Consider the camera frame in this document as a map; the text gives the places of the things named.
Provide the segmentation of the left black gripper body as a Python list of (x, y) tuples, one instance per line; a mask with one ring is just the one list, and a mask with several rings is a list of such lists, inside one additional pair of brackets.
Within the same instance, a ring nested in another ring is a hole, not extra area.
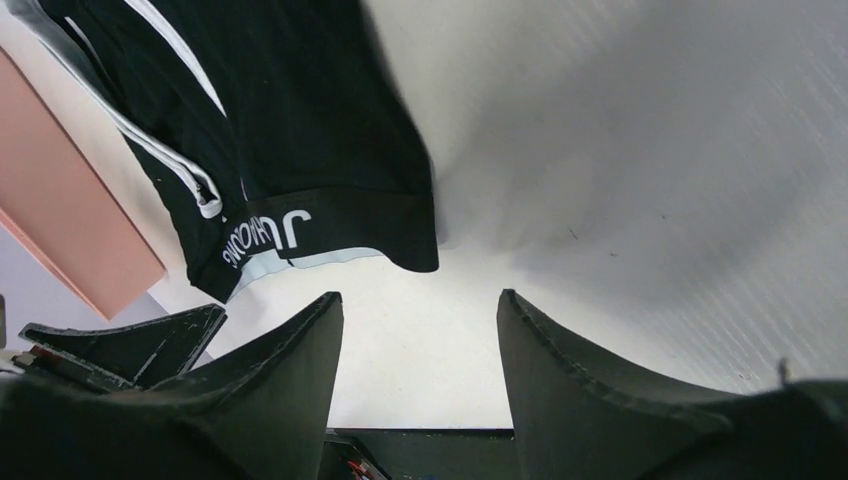
[(192, 369), (227, 319), (217, 304), (103, 330), (27, 324), (27, 351), (3, 350), (1, 368), (96, 394), (147, 390)]

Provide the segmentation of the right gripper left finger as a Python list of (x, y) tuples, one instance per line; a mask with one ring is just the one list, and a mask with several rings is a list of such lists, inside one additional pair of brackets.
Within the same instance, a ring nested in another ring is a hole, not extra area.
[(344, 325), (328, 292), (275, 329), (147, 390), (1, 377), (5, 479), (314, 479)]

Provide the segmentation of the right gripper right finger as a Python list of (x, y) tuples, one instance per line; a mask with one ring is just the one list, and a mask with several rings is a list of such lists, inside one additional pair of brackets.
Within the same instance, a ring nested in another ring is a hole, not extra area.
[(513, 290), (500, 356), (527, 479), (843, 479), (847, 385), (782, 378), (741, 395), (637, 365)]

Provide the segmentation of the black underwear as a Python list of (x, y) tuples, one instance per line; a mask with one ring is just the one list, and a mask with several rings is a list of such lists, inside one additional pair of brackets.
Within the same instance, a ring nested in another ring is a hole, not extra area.
[(358, 1), (8, 1), (120, 131), (227, 302), (383, 256), (437, 270), (431, 162)]

